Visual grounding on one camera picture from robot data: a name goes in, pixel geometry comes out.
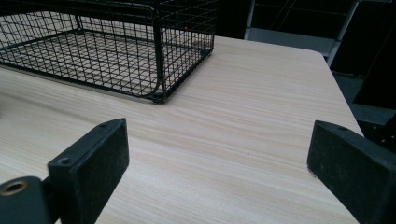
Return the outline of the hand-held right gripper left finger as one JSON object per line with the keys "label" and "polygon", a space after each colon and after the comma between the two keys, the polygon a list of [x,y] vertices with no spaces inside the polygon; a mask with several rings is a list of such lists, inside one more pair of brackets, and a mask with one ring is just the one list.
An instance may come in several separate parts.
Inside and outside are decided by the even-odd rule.
{"label": "hand-held right gripper left finger", "polygon": [[62,224],[94,224],[129,165],[127,123],[101,123],[48,163]]}

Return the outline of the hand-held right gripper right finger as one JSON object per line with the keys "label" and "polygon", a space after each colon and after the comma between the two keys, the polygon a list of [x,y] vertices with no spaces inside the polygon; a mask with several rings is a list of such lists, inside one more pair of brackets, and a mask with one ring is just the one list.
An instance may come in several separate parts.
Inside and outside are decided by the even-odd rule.
{"label": "hand-held right gripper right finger", "polygon": [[396,150],[317,120],[307,168],[360,224],[396,224]]}

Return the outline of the black perforated metal bracket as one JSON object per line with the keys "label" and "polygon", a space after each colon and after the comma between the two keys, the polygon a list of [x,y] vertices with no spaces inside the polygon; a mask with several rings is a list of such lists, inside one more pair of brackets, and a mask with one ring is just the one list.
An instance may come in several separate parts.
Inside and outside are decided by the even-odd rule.
{"label": "black perforated metal bracket", "polygon": [[359,120],[365,138],[396,154],[396,114],[385,124]]}

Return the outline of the grey metal stand frame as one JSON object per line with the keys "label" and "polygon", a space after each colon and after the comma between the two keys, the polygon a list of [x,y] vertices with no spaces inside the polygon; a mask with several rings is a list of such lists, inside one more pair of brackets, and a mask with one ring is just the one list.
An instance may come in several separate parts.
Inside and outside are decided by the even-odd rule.
{"label": "grey metal stand frame", "polygon": [[245,39],[320,53],[331,64],[362,0],[252,0]]}

